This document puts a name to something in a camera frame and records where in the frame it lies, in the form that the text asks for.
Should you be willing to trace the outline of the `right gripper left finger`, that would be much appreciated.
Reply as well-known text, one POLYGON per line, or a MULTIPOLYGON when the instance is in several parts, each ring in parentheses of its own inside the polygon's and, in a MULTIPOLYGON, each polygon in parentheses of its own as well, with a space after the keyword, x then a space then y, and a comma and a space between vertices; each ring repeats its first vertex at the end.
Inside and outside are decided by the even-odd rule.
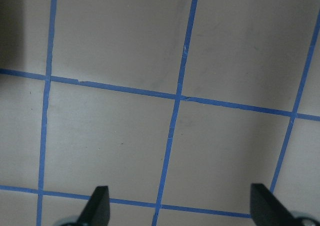
POLYGON ((110 221, 110 215, 109 188, 108 186, 98 186, 95 188, 75 225, 107 226, 110 221))

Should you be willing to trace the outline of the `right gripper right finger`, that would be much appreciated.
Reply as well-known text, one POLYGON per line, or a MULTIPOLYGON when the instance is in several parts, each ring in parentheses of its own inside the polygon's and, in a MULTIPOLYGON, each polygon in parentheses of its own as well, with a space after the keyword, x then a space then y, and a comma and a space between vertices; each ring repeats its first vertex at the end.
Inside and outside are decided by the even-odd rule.
POLYGON ((250 216, 256 226, 303 226, 264 184, 250 186, 250 216))

